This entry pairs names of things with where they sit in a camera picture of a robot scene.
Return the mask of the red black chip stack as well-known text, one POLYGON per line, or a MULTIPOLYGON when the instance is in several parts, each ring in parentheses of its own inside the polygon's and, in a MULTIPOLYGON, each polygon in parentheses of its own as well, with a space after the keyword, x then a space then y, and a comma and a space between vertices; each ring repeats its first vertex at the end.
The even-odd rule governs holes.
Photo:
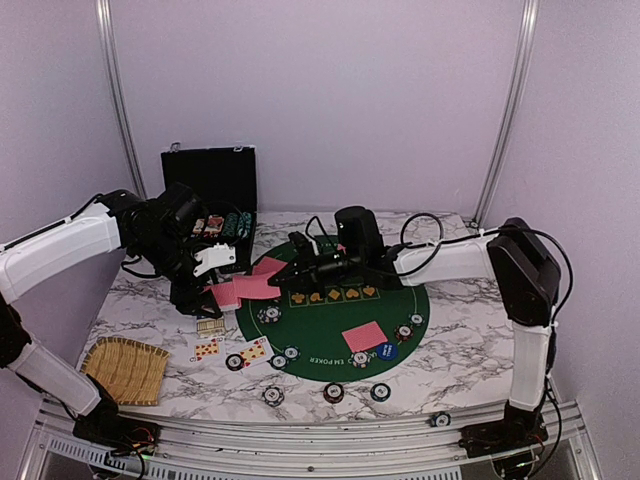
POLYGON ((344 395, 344 388, 339 383, 331 382, 323 389, 323 398, 330 404, 340 403, 344 395))

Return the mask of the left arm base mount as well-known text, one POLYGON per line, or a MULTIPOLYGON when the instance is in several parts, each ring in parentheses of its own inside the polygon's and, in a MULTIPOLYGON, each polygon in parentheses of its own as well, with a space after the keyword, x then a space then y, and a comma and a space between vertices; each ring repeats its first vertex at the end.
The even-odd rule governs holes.
POLYGON ((160 426, 153 422, 121 416, 115 400, 106 389, 99 383, 95 385, 100 401, 91 412, 76 417, 73 435, 115 448, 119 454, 138 448, 153 450, 160 426))

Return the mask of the red patterned card deck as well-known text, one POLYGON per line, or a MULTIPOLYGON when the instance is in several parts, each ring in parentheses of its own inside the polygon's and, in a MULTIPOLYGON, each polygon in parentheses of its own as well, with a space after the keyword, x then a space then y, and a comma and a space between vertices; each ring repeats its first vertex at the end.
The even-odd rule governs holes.
POLYGON ((232 281, 210 285, 207 286, 205 290, 214 295, 217 305, 222 312, 241 308, 241 299, 236 295, 232 281))

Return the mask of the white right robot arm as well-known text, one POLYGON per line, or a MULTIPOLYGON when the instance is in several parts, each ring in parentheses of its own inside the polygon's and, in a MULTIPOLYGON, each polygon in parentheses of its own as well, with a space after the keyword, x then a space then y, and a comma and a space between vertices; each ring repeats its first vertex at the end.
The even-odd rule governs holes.
POLYGON ((561 268, 543 243, 546 235, 513 217, 494 230, 461 238, 387 246, 371 210, 345 207, 334 219, 340 249, 319 254, 306 235, 291 233, 295 256, 269 278, 269 285, 312 294, 352 277, 387 290, 468 278, 495 280, 515 340, 507 401, 513 412, 497 423, 495 438, 506 448, 519 446, 534 431, 528 412, 543 402, 558 310, 561 268))

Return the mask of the blue green chip stack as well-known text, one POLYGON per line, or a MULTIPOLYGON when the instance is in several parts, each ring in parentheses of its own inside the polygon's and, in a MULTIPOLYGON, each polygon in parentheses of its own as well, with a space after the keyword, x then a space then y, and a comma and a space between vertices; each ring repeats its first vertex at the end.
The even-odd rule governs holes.
POLYGON ((370 389, 370 397, 376 402, 385 402, 391 396, 391 388, 386 383, 376 383, 370 389))

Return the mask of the black white chip stack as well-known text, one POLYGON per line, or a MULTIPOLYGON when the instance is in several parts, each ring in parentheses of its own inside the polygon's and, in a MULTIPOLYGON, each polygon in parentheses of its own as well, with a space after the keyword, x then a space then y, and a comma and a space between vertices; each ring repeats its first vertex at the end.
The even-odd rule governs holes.
POLYGON ((279 406, 284 400, 283 391, 277 386, 270 386, 262 393, 264 402, 271 407, 279 406))

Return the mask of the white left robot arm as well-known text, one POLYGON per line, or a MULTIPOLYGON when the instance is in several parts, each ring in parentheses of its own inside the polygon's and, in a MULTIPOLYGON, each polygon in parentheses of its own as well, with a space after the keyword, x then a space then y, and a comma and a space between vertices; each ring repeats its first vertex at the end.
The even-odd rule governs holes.
POLYGON ((106 445, 125 438, 126 423, 104 389, 53 354, 24 329, 12 304, 41 282, 95 256, 124 249, 147 260, 171 283, 171 301, 189 315, 219 313, 205 277, 235 262, 233 247, 207 245, 192 230, 207 215, 193 191, 174 184, 143 200, 127 190, 97 195, 76 213, 1 248, 1 365, 81 417, 106 445))

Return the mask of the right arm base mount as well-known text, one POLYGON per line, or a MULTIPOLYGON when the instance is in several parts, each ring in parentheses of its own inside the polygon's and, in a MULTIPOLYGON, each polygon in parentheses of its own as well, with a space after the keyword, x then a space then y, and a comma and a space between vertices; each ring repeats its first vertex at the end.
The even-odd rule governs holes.
POLYGON ((528 411, 507 402, 502 419, 463 427, 458 445, 469 458, 476 458, 542 443, 549 435, 541 408, 528 411))

